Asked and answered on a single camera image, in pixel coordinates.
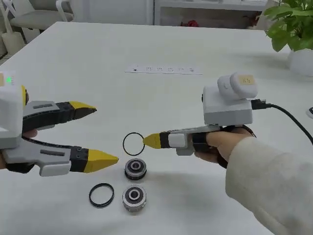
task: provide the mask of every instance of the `o-ring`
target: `o-ring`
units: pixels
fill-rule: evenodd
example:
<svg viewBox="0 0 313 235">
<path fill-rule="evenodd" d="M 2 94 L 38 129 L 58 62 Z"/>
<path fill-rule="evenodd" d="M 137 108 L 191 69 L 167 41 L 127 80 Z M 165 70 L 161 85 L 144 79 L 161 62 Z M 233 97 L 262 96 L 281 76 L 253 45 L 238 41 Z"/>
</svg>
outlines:
<svg viewBox="0 0 313 235">
<path fill-rule="evenodd" d="M 144 137 L 143 137 L 140 133 L 138 133 L 138 132 L 131 132 L 131 133 L 128 133 L 128 134 L 124 137 L 124 139 L 123 139 L 123 149 L 124 149 L 125 153 L 127 153 L 127 154 L 130 155 L 130 156 L 138 156 L 138 155 L 139 155 L 140 153 L 142 153 L 143 150 L 145 149 L 145 144 L 143 144 L 142 150 L 141 150 L 139 153 L 137 153 L 137 154 L 131 154 L 131 153 L 127 152 L 126 149 L 125 149 L 125 140 L 126 140 L 126 138 L 127 138 L 128 136 L 130 136 L 130 135 L 133 135 L 133 134 L 139 135 L 139 136 L 142 137 L 142 139 L 144 139 Z"/>
<path fill-rule="evenodd" d="M 93 191 L 95 191 L 97 188 L 100 188 L 100 187 L 108 187 L 109 189 L 111 189 L 112 191 L 112 196 L 111 198 L 105 202 L 105 203 L 102 203 L 102 204 L 97 204 L 95 203 L 92 199 L 91 199 L 91 195 L 93 193 Z M 113 201 L 113 198 L 114 198 L 114 188 L 112 185 L 108 184 L 108 183 L 100 183 L 100 184 L 97 184 L 95 185 L 89 192 L 89 201 L 90 203 L 94 206 L 94 207 L 97 207 L 97 208 L 104 208 L 106 206 L 108 206 L 112 201 Z"/>
</svg>

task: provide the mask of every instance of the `gray gripper body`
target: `gray gripper body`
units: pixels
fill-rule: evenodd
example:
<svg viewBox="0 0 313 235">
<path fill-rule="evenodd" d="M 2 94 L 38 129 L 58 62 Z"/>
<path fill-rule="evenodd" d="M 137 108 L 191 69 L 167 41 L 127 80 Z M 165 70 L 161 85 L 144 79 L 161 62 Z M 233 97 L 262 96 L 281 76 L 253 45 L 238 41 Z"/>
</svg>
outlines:
<svg viewBox="0 0 313 235">
<path fill-rule="evenodd" d="M 29 102 L 23 111 L 23 117 L 45 111 L 58 111 L 59 107 L 52 101 Z M 41 127 L 52 128 L 54 125 Z M 67 174 L 71 167 L 71 149 L 67 146 L 43 143 L 18 137 L 20 144 L 15 148 L 2 150 L 3 157 L 8 164 L 30 163 L 40 167 L 41 176 Z"/>
<path fill-rule="evenodd" d="M 207 126 L 186 128 L 186 129 L 172 131 L 170 135 L 171 134 L 184 134 L 185 141 L 187 144 L 185 147 L 177 147 L 176 154 L 178 156 L 191 156 L 194 153 L 192 138 L 190 137 L 191 134 L 202 133 L 202 132 L 212 132 L 212 131 L 219 131 L 219 130 L 220 130 L 220 127 L 218 125 L 207 125 Z"/>
</svg>

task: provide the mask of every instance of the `green plant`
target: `green plant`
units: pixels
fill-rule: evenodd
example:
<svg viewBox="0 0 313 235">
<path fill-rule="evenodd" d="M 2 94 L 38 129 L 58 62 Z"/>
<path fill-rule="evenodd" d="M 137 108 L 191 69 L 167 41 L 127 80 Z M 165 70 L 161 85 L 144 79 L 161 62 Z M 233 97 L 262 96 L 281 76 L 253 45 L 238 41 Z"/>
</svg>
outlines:
<svg viewBox="0 0 313 235">
<path fill-rule="evenodd" d="M 313 0 L 283 0 L 264 15 L 275 21 L 267 31 L 275 51 L 313 49 Z"/>
</svg>

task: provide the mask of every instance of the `white sleeve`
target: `white sleeve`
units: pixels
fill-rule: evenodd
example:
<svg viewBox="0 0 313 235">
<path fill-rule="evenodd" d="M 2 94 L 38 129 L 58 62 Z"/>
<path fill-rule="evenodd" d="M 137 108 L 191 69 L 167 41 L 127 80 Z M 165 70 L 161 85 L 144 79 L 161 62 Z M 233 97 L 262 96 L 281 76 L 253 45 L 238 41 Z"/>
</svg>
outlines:
<svg viewBox="0 0 313 235">
<path fill-rule="evenodd" d="M 275 235 L 313 235 L 313 156 L 245 138 L 230 155 L 226 193 Z"/>
</svg>

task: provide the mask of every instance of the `ball bearing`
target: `ball bearing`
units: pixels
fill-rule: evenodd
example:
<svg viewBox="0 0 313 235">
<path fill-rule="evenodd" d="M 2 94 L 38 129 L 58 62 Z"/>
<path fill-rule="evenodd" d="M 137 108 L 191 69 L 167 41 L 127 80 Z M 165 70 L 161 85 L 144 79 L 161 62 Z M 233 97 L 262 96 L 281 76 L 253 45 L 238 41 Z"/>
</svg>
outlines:
<svg viewBox="0 0 313 235">
<path fill-rule="evenodd" d="M 146 191 L 139 185 L 131 185 L 123 192 L 123 205 L 130 212 L 140 211 L 146 201 Z"/>
<path fill-rule="evenodd" d="M 130 180 L 140 180 L 146 173 L 147 166 L 142 159 L 133 158 L 125 164 L 125 175 Z"/>
</svg>

